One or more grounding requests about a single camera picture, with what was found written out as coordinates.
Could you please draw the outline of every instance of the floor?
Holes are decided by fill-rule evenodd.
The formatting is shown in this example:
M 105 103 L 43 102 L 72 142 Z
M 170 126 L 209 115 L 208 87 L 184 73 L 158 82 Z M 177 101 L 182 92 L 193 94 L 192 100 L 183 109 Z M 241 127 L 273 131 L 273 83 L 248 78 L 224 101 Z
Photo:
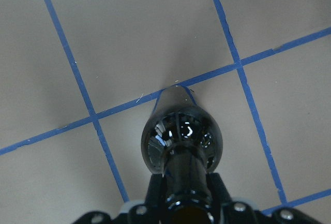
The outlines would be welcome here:
M 265 214 L 331 223 L 331 0 L 0 0 L 3 223 L 115 217 L 179 84 L 223 135 L 216 172 Z

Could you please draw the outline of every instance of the blue grid line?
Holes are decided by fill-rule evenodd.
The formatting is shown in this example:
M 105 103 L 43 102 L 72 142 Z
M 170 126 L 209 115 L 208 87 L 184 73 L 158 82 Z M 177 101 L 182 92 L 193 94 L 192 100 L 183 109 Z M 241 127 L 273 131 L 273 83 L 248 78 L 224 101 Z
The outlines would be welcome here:
M 244 59 L 241 60 L 241 63 L 242 63 L 243 66 L 248 65 L 250 63 L 259 61 L 261 59 L 264 59 L 266 57 L 270 57 L 272 55 L 275 55 L 275 54 L 283 52 L 283 51 L 287 51 L 287 50 L 292 49 L 294 47 L 301 46 L 303 44 L 309 43 L 311 41 L 314 41 L 316 39 L 325 37 L 325 36 L 330 35 L 330 34 L 331 34 L 331 27 L 328 27 L 328 28 L 320 30 L 316 33 L 309 34 L 307 36 L 304 36 L 304 37 L 292 40 L 290 42 L 287 42 L 287 43 L 283 44 L 282 46 L 280 46 L 277 49 L 269 49 L 269 50 L 260 52 L 258 54 L 255 54 L 253 56 L 244 58 Z
M 252 92 L 251 92 L 250 87 L 247 83 L 247 77 L 246 77 L 245 71 L 243 69 L 243 66 L 241 64 L 239 53 L 238 53 L 237 48 L 234 44 L 233 37 L 231 35 L 230 28 L 229 28 L 229 25 L 227 23 L 227 19 L 226 19 L 226 16 L 225 16 L 223 6 L 222 6 L 220 0 L 213 0 L 213 1 L 214 1 L 214 4 L 215 4 L 215 7 L 216 7 L 216 11 L 217 11 L 219 20 L 221 22 L 221 26 L 224 30 L 225 38 L 227 39 L 227 43 L 228 43 L 228 46 L 230 48 L 230 51 L 231 51 L 231 54 L 232 54 L 232 57 L 233 57 L 233 61 L 236 64 L 240 65 L 237 68 L 238 76 L 239 76 L 240 81 L 242 83 L 242 87 L 243 87 L 243 90 L 244 90 L 244 93 L 245 93 L 245 96 L 246 96 L 246 99 L 247 99 L 247 102 L 248 102 L 248 106 L 249 106 L 249 109 L 251 111 L 255 126 L 257 128 L 257 132 L 258 132 L 260 140 L 261 140 L 261 144 L 262 144 L 263 151 L 264 151 L 264 154 L 265 154 L 267 162 L 268 162 L 268 166 L 270 168 L 270 172 L 272 174 L 275 186 L 277 188 L 277 192 L 278 192 L 280 202 L 281 203 L 286 203 L 287 199 L 286 199 L 286 195 L 285 195 L 285 192 L 284 192 L 284 188 L 283 188 L 282 182 L 280 180 L 280 176 L 279 176 L 278 170 L 276 168 L 276 164 L 275 164 L 274 158 L 272 156 L 270 147 L 269 147 L 268 142 L 266 140 L 266 136 L 265 136 L 265 132 L 264 132 L 264 129 L 263 129 L 263 126 L 262 126 L 262 122 L 260 120 L 260 116 L 259 116 L 257 107 L 255 105 L 255 101 L 254 101 Z
M 324 197 L 328 197 L 328 196 L 331 196 L 331 189 L 327 189 L 325 191 L 321 191 L 321 192 L 318 192 L 318 193 L 315 193 L 315 194 L 312 194 L 312 195 L 309 195 L 309 196 L 306 196 L 306 197 L 302 197 L 300 199 L 290 201 L 286 204 L 281 204 L 279 206 L 268 208 L 266 210 L 263 210 L 262 213 L 265 214 L 265 215 L 269 215 L 273 211 L 275 211 L 275 210 L 277 210 L 281 207 L 297 207 L 299 205 L 302 205 L 302 204 L 305 204 L 305 203 L 308 203 L 308 202 L 312 202 L 312 201 L 315 201 L 315 200 L 318 200 L 318 199 L 321 199 L 321 198 L 324 198 Z
M 91 118 L 90 117 L 86 117 L 84 119 L 81 119 L 81 120 L 78 120 L 76 122 L 70 123 L 70 124 L 68 124 L 65 127 L 56 128 L 56 129 L 53 129 L 53 130 L 44 132 L 44 133 L 42 133 L 40 135 L 31 137 L 29 139 L 20 141 L 18 143 L 15 143 L 13 145 L 10 145 L 10 146 L 4 147 L 4 148 L 1 148 L 0 149 L 0 155 L 4 155 L 6 153 L 10 153 L 10 152 L 12 152 L 12 151 L 14 151 L 14 150 L 22 147 L 22 146 L 31 145 L 31 144 L 37 143 L 38 141 L 48 139 L 48 138 L 50 138 L 52 136 L 55 136 L 55 135 L 59 135 L 60 133 L 63 133 L 63 132 L 72 130 L 72 129 L 77 128 L 77 127 L 81 127 L 81 126 L 86 125 L 86 124 L 88 124 L 90 122 L 92 122 Z
M 107 158 L 108 164 L 109 164 L 109 166 L 110 166 L 110 168 L 112 170 L 112 173 L 114 175 L 115 181 L 116 181 L 117 186 L 118 186 L 118 189 L 119 189 L 119 191 L 120 191 L 120 193 L 122 195 L 123 200 L 125 202 L 126 201 L 129 201 L 129 197 L 127 195 L 126 189 L 125 189 L 124 184 L 122 182 L 121 176 L 119 175 L 119 172 L 118 172 L 117 166 L 115 164 L 114 158 L 113 158 L 113 156 L 111 154 L 111 151 L 110 151 L 109 146 L 107 144 L 106 138 L 104 137 L 104 134 L 103 134 L 101 125 L 100 125 L 99 120 L 97 118 L 97 115 L 95 113 L 95 110 L 94 110 L 94 107 L 92 105 L 91 99 L 90 99 L 90 97 L 88 95 L 87 89 L 86 89 L 85 84 L 84 84 L 83 79 L 82 79 L 82 76 L 81 76 L 81 74 L 79 72 L 77 63 L 74 60 L 74 57 L 72 55 L 72 52 L 71 52 L 69 43 L 68 43 L 67 38 L 66 38 L 66 36 L 64 34 L 64 31 L 62 29 L 62 26 L 60 24 L 60 21 L 59 21 L 59 19 L 57 17 L 57 14 L 55 12 L 55 9 L 53 7 L 53 4 L 52 4 L 51 0 L 44 0 L 44 1 L 45 1 L 46 6 L 47 6 L 48 12 L 49 12 L 49 14 L 51 16 L 51 19 L 53 21 L 53 24 L 54 24 L 54 27 L 55 27 L 56 32 L 58 34 L 58 37 L 59 37 L 59 39 L 61 41 L 62 47 L 63 47 L 63 49 L 64 49 L 64 51 L 66 53 L 66 56 L 68 58 L 68 61 L 69 61 L 71 70 L 72 70 L 72 72 L 74 74 L 74 77 L 75 77 L 76 82 L 78 84 L 79 90 L 80 90 L 80 92 L 81 92 L 81 94 L 83 96 L 85 105 L 86 105 L 87 110 L 89 112 L 89 115 L 90 115 L 90 117 L 92 119 L 94 128 L 97 131 L 97 135 L 99 137 L 99 140 L 100 140 L 102 149 L 103 149 L 104 153 L 106 154 L 106 158 Z

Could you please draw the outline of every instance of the tile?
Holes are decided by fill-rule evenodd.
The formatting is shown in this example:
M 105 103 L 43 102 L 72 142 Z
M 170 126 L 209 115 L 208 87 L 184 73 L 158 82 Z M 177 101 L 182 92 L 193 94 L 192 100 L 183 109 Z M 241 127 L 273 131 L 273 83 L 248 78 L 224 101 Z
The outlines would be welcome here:
M 329 196 L 308 202 L 295 208 L 320 221 L 321 223 L 330 223 L 330 206 L 331 197 Z
M 331 185 L 331 37 L 245 66 L 288 200 Z
M 191 87 L 199 105 L 218 123 L 223 154 L 218 172 L 232 197 L 263 210 L 280 204 L 239 77 L 231 71 Z
M 100 120 L 130 200 L 145 199 L 151 172 L 143 160 L 140 142 L 155 100 Z
M 92 124 L 0 156 L 3 223 L 72 223 L 123 201 Z
M 331 0 L 221 0 L 241 58 L 331 26 Z
M 98 112 L 233 63 L 212 0 L 52 2 Z
M 0 0 L 0 147 L 88 116 L 43 0 Z

